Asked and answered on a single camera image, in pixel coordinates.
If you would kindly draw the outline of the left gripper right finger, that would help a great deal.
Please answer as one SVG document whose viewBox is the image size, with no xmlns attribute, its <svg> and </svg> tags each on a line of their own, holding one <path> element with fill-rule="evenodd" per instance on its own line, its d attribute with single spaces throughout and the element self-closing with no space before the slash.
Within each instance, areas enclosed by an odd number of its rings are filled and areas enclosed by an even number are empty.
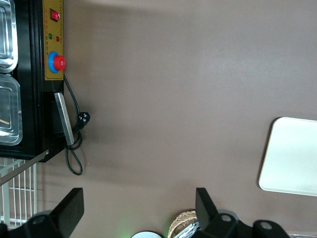
<svg viewBox="0 0 317 238">
<path fill-rule="evenodd" d="M 196 238 L 250 238 L 252 228 L 244 224 L 233 211 L 218 210 L 207 190 L 196 189 L 195 211 L 200 230 Z"/>
</svg>

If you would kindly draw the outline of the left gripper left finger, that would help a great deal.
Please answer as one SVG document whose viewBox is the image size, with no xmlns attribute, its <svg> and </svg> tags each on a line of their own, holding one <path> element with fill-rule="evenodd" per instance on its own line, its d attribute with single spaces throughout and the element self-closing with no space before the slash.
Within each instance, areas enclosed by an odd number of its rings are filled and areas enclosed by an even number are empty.
<svg viewBox="0 0 317 238">
<path fill-rule="evenodd" d="M 32 217 L 23 230 L 27 238 L 68 238 L 83 214 L 83 189 L 74 188 L 53 210 Z"/>
</svg>

